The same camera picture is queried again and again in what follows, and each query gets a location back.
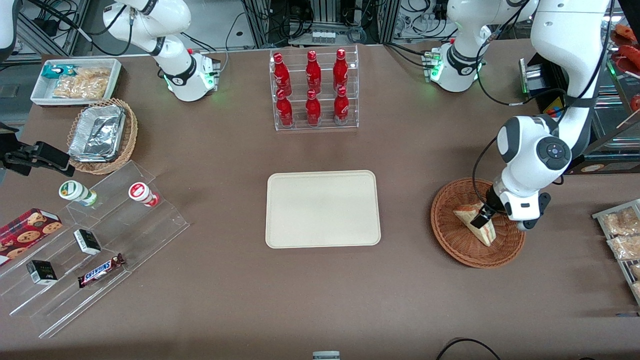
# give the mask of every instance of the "bottle cap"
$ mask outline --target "bottle cap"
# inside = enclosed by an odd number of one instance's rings
[[[60,185],[60,189],[58,189],[58,194],[62,199],[65,200],[76,200],[78,197],[82,195],[84,191],[84,186],[81,183],[78,183],[75,180],[65,181],[62,185]]]
[[[135,183],[129,188],[129,197],[135,201],[145,200],[149,193],[149,187],[145,183]]]

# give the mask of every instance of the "snickers bar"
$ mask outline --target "snickers bar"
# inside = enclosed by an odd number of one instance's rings
[[[112,271],[113,269],[117,268],[118,266],[124,263],[125,261],[122,258],[122,254],[118,254],[117,256],[114,256],[113,258],[109,259],[109,261],[91,270],[90,272],[86,273],[84,276],[78,277],[78,283],[80,284],[80,288],[84,288],[90,282],[100,279],[100,277],[102,277],[104,274]]]

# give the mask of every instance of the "aluminum foil container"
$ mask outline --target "aluminum foil container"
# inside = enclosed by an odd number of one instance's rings
[[[69,156],[80,162],[110,162],[118,157],[126,111],[117,105],[84,109],[69,146]]]

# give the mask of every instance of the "packaged bread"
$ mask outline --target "packaged bread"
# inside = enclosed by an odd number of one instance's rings
[[[633,291],[636,297],[640,299],[640,281],[636,281],[631,284],[631,291]]]
[[[474,205],[462,205],[453,209],[453,213],[462,221],[469,230],[486,246],[491,246],[491,243],[495,240],[495,228],[493,227],[493,222],[489,220],[484,226],[480,229],[471,225],[471,221],[478,215],[480,209],[482,208],[482,204],[474,204]]]
[[[631,266],[631,274],[634,274],[636,279],[640,280],[640,264],[635,264]]]
[[[607,244],[618,260],[640,259],[640,236],[619,236]]]
[[[62,75],[53,96],[99,100],[104,97],[111,70],[106,67],[77,67],[73,76]]]
[[[633,235],[640,233],[640,219],[638,219],[636,212],[631,207],[604,215],[602,222],[612,235]]]

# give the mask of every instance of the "small box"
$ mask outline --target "small box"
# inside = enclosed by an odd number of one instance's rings
[[[91,231],[78,229],[74,231],[74,236],[80,245],[80,251],[89,255],[97,255],[100,252],[100,244]]]
[[[27,263],[27,271],[36,285],[51,285],[58,281],[53,266],[48,261],[31,260]]]
[[[0,227],[0,266],[15,259],[61,227],[62,221],[59,217],[40,209],[31,209]]]

